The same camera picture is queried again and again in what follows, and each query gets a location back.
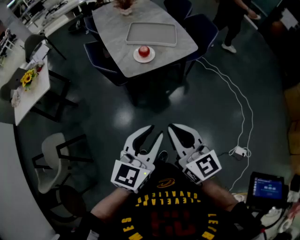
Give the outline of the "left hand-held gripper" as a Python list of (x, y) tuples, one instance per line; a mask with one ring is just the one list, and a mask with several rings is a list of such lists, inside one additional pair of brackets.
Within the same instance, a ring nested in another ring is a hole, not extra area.
[(155, 170), (154, 161), (163, 140), (163, 131), (157, 135), (147, 155), (138, 156), (138, 154), (153, 129), (154, 125), (142, 127), (126, 139), (124, 151), (121, 152), (120, 159), (114, 163), (111, 176), (113, 185), (137, 194), (150, 179)]

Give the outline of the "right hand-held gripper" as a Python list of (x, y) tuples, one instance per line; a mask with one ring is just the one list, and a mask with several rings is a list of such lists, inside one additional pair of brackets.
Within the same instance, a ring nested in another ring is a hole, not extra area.
[[(168, 134), (173, 149), (180, 157), (178, 163), (182, 167), (182, 172), (190, 181), (199, 185), (222, 169), (215, 151), (209, 151), (207, 146), (201, 145), (202, 138), (195, 129), (172, 123), (168, 126)], [(186, 155), (187, 149), (195, 148), (197, 144), (201, 146)]]

